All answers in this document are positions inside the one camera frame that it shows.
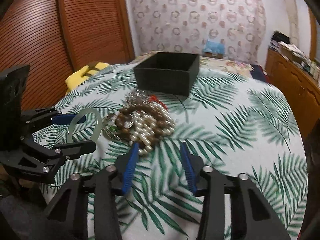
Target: table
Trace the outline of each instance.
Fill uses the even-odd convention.
[[[112,65],[65,96],[56,108],[76,113],[94,107],[104,117],[123,105],[136,88],[133,67]],[[171,137],[141,158],[131,193],[116,197],[123,239],[196,239],[202,198],[187,189],[179,160],[179,142],[222,173],[246,172],[278,214],[292,239],[300,231],[307,201],[307,165],[302,139],[292,111],[274,86],[235,73],[201,68],[188,98],[156,94],[177,122]],[[75,141],[90,137],[90,114],[77,125]],[[52,125],[34,139],[46,147],[66,141],[68,126]],[[95,173],[128,151],[121,142],[102,135],[93,154],[66,161],[52,185],[42,185],[48,202],[74,172]],[[230,239],[230,203],[226,195],[225,239]],[[89,196],[88,235],[94,239],[94,195]]]

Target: patterned curtain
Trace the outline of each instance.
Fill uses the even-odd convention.
[[[139,44],[150,50],[201,54],[207,40],[229,59],[255,63],[266,30],[261,0],[132,0]]]

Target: blue rubber grip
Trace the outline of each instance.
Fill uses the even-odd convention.
[[[52,118],[52,124],[64,125],[70,124],[72,119],[76,116],[76,114],[58,114],[54,118]],[[84,123],[85,116],[83,116],[77,123]]]

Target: jewelry pile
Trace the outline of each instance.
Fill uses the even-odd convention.
[[[146,96],[136,90],[125,98],[124,108],[119,114],[111,114],[103,119],[104,135],[125,141],[130,146],[139,143],[139,155],[151,152],[164,136],[174,132],[175,122],[167,107],[156,96]]]

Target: wooden dresser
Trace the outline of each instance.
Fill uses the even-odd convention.
[[[265,70],[271,84],[287,98],[300,133],[305,138],[320,117],[320,88],[317,81],[271,49],[268,50]]]

